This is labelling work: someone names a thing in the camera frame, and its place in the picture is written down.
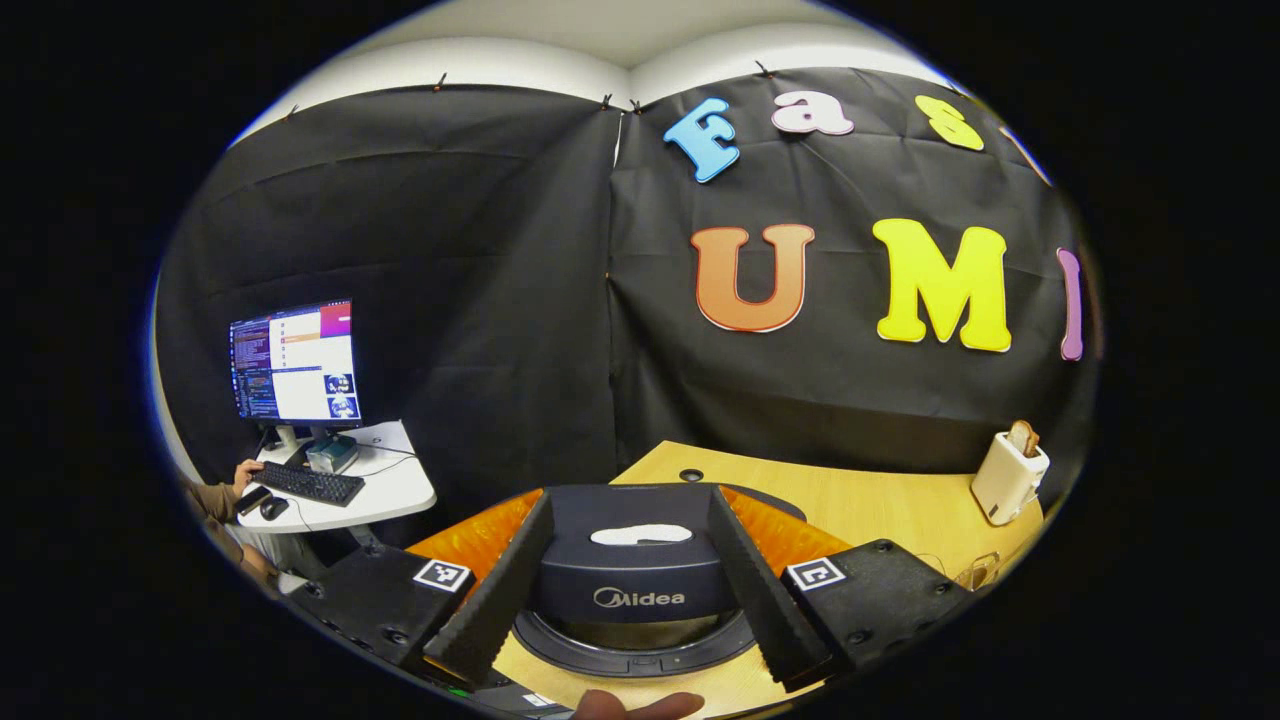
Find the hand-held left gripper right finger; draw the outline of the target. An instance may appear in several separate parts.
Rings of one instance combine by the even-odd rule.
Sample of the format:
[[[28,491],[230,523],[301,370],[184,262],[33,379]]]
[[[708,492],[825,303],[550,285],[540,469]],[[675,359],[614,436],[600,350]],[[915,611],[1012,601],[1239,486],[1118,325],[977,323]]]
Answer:
[[[741,492],[710,496],[709,537],[776,682],[788,692],[874,667],[972,602],[891,539],[851,546]]]

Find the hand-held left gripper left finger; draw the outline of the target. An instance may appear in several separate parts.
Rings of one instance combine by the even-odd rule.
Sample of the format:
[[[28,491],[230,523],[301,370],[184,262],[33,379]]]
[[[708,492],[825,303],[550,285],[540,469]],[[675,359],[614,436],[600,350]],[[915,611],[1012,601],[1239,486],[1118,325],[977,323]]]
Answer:
[[[415,676],[479,685],[520,610],[554,529],[534,489],[408,550],[370,544],[291,592],[355,647]]]

